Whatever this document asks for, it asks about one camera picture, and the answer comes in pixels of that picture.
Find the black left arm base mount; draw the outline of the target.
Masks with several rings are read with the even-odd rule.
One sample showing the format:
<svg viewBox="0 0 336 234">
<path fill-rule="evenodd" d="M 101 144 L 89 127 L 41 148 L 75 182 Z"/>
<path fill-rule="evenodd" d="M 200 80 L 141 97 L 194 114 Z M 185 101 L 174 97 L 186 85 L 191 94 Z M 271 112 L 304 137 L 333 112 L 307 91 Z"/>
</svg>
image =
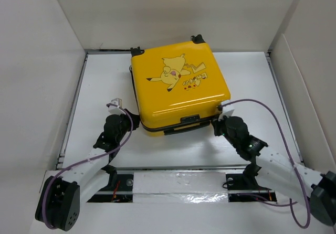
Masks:
<svg viewBox="0 0 336 234">
<path fill-rule="evenodd" d="M 93 195 L 89 203 L 131 203 L 133 202 L 134 174 L 118 173 L 111 165 L 102 169 L 109 174 L 107 186 Z"/>
</svg>

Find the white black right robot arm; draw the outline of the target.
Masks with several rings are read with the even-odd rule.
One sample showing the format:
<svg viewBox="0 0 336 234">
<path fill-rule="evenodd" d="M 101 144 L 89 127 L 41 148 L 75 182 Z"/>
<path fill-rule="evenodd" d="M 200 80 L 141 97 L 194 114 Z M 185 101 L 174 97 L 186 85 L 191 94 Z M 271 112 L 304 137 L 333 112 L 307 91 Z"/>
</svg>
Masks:
<svg viewBox="0 0 336 234">
<path fill-rule="evenodd" d="M 213 119 L 216 136 L 223 136 L 249 165 L 244 170 L 243 184 L 272 189 L 307 206 L 310 214 L 326 226 L 335 225 L 335 173 L 321 173 L 292 163 L 268 144 L 248 132 L 242 118 Z"/>
</svg>

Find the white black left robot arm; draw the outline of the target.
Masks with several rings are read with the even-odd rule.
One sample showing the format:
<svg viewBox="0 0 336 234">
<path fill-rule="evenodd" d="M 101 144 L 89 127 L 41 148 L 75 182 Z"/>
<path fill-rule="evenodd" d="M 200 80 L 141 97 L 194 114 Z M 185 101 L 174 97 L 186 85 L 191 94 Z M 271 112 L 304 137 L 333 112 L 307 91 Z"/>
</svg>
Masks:
<svg viewBox="0 0 336 234">
<path fill-rule="evenodd" d="M 117 185 L 117 172 L 110 162 L 140 124 L 139 115 L 127 109 L 106 118 L 103 132 L 87 157 L 49 176 L 43 185 L 35 219 L 51 230 L 69 231 L 76 223 L 81 205 L 104 188 Z"/>
</svg>

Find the yellow hard-shell suitcase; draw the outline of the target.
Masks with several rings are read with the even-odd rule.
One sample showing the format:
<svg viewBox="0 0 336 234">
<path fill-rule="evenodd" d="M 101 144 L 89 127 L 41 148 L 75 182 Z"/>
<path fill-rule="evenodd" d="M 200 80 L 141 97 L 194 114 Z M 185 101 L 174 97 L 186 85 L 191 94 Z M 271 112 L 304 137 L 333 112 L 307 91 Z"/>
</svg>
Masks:
<svg viewBox="0 0 336 234">
<path fill-rule="evenodd" d="M 162 47 L 131 48 L 130 72 L 139 116 L 149 135 L 208 126 L 231 99 L 215 56 L 202 35 Z"/>
</svg>

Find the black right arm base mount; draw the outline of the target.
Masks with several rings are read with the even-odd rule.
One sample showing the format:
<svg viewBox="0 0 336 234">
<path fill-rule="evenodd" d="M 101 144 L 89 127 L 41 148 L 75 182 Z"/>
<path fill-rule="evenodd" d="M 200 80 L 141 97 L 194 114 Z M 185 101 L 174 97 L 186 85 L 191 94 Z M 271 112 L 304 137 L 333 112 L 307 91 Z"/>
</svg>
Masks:
<svg viewBox="0 0 336 234">
<path fill-rule="evenodd" d="M 245 174 L 245 171 L 226 173 L 225 177 L 222 187 L 228 192 L 230 203 L 277 202 L 277 196 L 273 190 L 260 187 L 253 177 Z"/>
</svg>

